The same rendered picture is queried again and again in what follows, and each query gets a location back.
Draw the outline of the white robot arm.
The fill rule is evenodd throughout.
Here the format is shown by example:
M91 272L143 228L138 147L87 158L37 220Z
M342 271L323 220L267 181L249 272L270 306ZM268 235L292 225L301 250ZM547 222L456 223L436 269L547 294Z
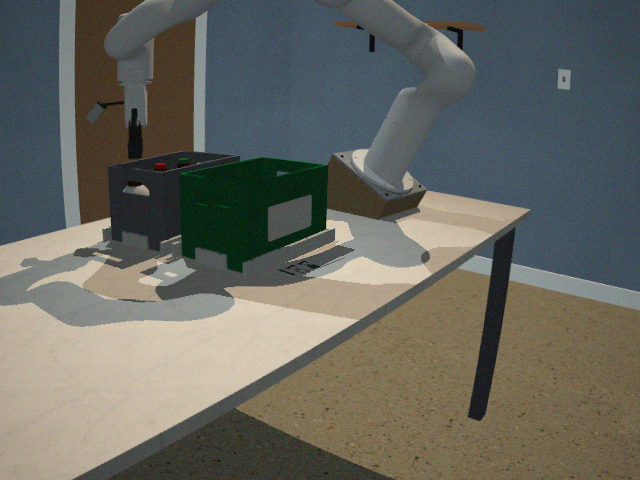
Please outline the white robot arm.
M220 1L146 0L120 15L104 41L106 53L117 59L117 81L153 79L154 37L197 18ZM445 35L392 0L313 1L339 10L425 76L414 90L398 94L370 152L359 149L351 156L354 168L373 184L392 192L410 191L414 182L407 170L439 113L471 91L476 78L473 62Z

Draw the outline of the beige paper pick list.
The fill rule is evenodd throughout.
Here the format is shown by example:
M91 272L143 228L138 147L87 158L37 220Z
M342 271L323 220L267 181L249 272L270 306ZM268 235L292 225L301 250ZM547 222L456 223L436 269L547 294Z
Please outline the beige paper pick list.
M344 259L344 257L324 252L273 271L294 278L341 259Z

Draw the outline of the grey bottle crate with dividers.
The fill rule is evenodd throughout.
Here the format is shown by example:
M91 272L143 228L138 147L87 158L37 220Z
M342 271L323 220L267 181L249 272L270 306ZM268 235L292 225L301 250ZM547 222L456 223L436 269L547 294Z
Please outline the grey bottle crate with dividers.
M177 168L180 158L191 166ZM158 163L167 171L154 171ZM160 252L160 242L181 235L179 174L229 163L220 153L180 151L108 166L112 240L122 242L122 232L132 232L148 236L149 249ZM123 192L128 181L149 185L149 196Z

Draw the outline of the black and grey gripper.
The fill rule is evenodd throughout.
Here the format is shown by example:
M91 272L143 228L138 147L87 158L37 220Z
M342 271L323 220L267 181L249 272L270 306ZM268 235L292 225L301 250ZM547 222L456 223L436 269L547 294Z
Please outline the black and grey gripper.
M151 82L121 83L124 86L125 123L129 125L128 158L141 159L143 154L142 125L147 126L147 85ZM135 97L136 98L133 98ZM133 100L133 101L132 101ZM140 125L141 124L141 125ZM131 136L131 137L130 137Z

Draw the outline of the green crate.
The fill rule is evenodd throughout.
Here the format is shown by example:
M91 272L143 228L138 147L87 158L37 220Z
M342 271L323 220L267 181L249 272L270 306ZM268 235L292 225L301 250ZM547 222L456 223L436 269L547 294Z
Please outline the green crate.
M259 157L180 173L179 185L184 257L226 254L243 273L243 262L326 230L327 183L313 163Z

